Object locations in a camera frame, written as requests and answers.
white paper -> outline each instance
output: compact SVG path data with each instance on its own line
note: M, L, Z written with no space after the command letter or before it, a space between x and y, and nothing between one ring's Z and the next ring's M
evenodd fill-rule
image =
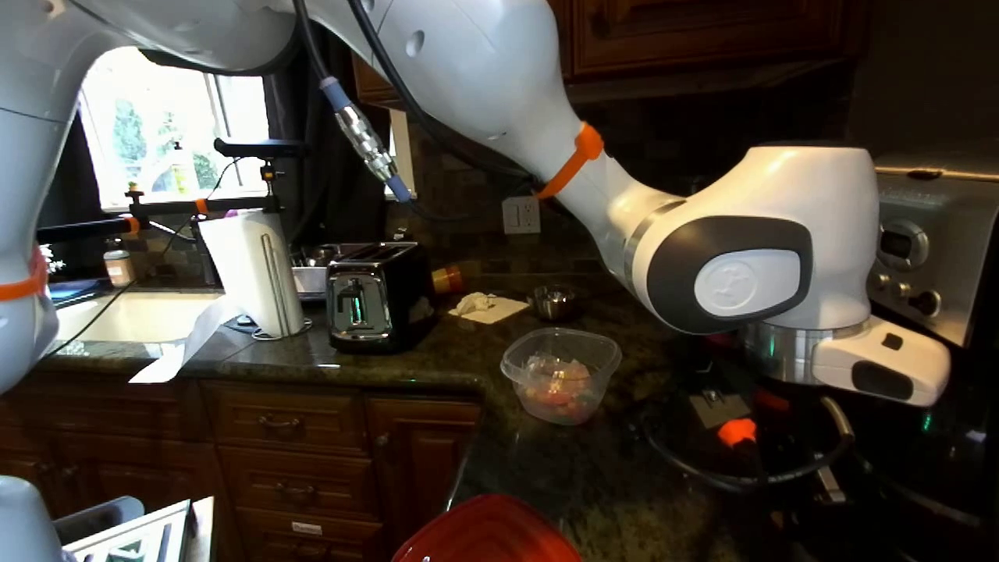
M191 363L191 355L211 340L211 334L240 316L240 307L234 307L232 299L216 299L210 302L197 319L191 334L177 344L177 345L165 345L165 351L142 364L128 385L167 385L177 379L177 372L185 367L185 363Z
M478 323L496 323L521 308L527 308L523 299L510 299L510 296L496 296L496 293L469 293L456 302L456 308L448 308L448 316L458 316L458 319L478 321Z

toaster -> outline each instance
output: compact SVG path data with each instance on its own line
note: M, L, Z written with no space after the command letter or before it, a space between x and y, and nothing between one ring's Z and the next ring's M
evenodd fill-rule
M326 334L338 348L402 348L434 323L430 266L415 241L333 242Z

drawer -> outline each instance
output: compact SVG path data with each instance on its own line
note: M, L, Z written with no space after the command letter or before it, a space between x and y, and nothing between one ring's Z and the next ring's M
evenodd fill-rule
M0 421L71 435L210 440L194 385L128 385L130 373L31 373L0 398Z
M206 385L218 442L364 456L353 394L292 385Z
M221 472L238 506L309 516L378 516L367 459L221 447Z
M147 509L159 509L177 498L221 495L225 487L210 442L88 437L59 440L52 452L59 472L84 490L84 506L128 492Z
M384 562L378 522L238 509L247 562Z

glass bowl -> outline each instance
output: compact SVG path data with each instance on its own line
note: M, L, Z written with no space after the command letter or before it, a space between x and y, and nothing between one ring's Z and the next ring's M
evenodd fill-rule
M587 421L620 364L620 345L580 329L537 329L505 345L500 372L527 416L552 423Z

cabinet handle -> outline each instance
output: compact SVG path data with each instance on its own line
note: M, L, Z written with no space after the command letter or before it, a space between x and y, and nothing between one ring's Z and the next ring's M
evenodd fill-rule
M326 545L318 540L300 540L292 558L331 558Z
M597 12L601 25L620 25L630 17L632 0L597 0L591 4L591 15Z
M31 462L31 472L38 482L49 476L52 473L52 466L49 462Z
M292 506L309 506L315 498L315 487L311 483L284 483L284 482L277 482L277 492Z
M271 437L292 437L301 429L300 416L259 416L255 423Z

